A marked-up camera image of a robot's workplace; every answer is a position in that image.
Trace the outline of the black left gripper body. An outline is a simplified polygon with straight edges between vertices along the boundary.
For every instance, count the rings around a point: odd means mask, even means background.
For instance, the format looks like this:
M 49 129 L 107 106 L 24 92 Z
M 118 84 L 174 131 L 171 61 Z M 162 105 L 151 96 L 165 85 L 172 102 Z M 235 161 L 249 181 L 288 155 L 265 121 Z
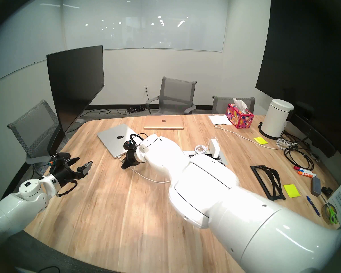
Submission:
M 53 165 L 50 168 L 50 182 L 55 186 L 56 190 L 60 190 L 68 183 L 74 184 L 70 190 L 74 190 L 78 185 L 78 180 L 84 177 L 84 166 L 80 166 L 73 171 L 67 165 Z

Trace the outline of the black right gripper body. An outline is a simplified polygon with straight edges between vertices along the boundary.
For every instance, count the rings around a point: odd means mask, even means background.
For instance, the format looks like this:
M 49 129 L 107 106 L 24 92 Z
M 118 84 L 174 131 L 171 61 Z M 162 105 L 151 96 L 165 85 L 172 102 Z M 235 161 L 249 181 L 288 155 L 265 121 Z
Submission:
M 129 166 L 139 165 L 139 161 L 136 159 L 136 150 L 128 150 L 125 156 L 125 161 L 129 162 Z

